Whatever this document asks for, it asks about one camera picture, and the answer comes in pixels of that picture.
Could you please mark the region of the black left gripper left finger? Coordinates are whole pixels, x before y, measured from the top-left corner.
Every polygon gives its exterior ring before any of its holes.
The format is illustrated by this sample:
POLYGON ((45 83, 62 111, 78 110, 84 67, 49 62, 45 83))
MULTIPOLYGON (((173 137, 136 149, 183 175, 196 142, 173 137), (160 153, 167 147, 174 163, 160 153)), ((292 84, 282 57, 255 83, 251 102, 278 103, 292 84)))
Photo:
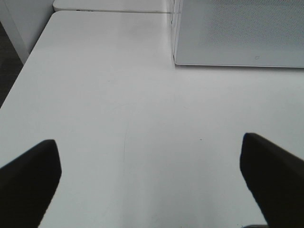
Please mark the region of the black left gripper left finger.
POLYGON ((37 228, 62 174, 55 140, 44 140, 0 169, 0 226, 37 228))

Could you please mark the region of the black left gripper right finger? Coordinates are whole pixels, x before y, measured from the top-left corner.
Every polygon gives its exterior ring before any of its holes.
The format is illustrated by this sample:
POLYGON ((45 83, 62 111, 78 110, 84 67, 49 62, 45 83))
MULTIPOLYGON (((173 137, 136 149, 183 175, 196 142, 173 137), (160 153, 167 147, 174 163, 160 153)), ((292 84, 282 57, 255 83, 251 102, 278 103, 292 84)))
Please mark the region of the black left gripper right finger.
POLYGON ((304 226, 302 159, 256 133, 246 133, 239 167, 269 227, 304 226))

